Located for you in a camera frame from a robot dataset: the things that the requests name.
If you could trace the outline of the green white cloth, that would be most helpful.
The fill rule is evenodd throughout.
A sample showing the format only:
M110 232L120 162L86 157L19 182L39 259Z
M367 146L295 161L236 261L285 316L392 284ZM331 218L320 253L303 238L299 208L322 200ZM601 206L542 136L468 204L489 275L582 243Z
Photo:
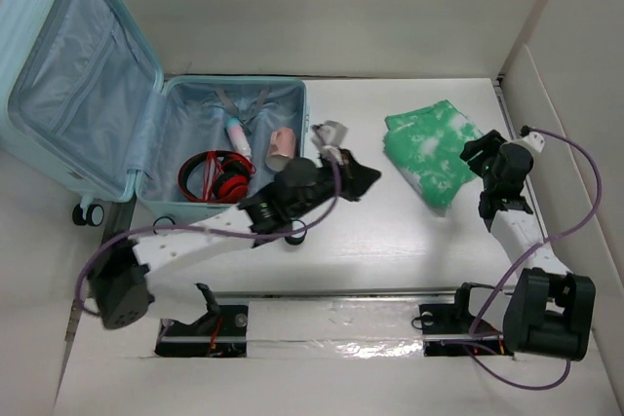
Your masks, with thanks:
M387 158L430 209L446 211L475 178L460 153L483 136L481 130L448 100L389 115L384 122Z

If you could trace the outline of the pink white paper cup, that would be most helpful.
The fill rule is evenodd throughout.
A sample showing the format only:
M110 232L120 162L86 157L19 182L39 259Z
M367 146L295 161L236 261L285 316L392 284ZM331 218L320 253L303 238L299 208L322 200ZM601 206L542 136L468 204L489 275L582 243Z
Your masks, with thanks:
M265 157L266 166L273 171L283 170L294 157L296 149L296 135L293 129L281 127L271 133Z

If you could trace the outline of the pink blue spray bottle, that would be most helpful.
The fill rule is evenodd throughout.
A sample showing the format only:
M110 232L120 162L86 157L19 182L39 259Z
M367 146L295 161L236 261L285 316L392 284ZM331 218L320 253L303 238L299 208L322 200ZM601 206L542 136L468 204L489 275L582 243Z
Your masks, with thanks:
M225 123L225 130L233 150L245 157L247 160L250 160L253 154L252 148L248 142L241 122L237 118L229 118Z

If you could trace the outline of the red black headphones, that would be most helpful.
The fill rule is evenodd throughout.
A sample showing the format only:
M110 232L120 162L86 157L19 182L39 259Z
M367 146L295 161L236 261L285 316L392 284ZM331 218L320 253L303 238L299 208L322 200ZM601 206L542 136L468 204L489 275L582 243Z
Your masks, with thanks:
M195 195L188 186L193 171L203 167L202 192ZM242 154L210 150L193 155L180 167L177 185L183 197L191 203L236 204L249 193L249 187L256 169Z

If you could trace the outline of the light blue hard-shell suitcase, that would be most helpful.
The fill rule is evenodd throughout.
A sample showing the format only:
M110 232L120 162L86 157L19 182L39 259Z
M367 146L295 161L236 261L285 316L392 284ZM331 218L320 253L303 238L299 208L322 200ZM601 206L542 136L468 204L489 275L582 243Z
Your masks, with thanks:
M274 176L271 138L289 129L305 150L309 107L291 77L167 78L123 0L2 0L1 143L78 197L75 224L98 225L105 202L140 201L159 223L189 224L222 211L179 190L183 162L229 150L241 123L255 169Z

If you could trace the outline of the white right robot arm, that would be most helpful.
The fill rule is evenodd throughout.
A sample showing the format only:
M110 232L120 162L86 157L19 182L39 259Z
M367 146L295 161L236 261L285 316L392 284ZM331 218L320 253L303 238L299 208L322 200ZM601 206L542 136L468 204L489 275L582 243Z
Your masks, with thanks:
M547 136L547 131L523 127L516 140L490 131L465 143L460 158L483 182L479 215L511 266L483 304L471 297L457 301L450 307L450 319L472 336L482 334L487 310L516 275L500 327L506 347L513 353L581 361L589 344L596 287L590 278L573 274L550 245L576 233L590 219L584 217L568 230L543 238L522 194Z

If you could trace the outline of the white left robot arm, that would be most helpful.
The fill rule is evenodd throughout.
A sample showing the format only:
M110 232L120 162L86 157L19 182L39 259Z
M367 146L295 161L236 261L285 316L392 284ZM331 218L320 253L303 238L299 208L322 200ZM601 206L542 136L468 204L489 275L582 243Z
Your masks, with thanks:
M97 307L84 313L108 330L126 327L147 315L156 287L173 274L220 255L249 250L299 234L294 224L325 205L304 231L323 222L338 200L357 202L381 177L343 148L326 146L314 163L294 158L272 182L222 213L191 225L136 228L119 233L89 258L75 286L86 285Z

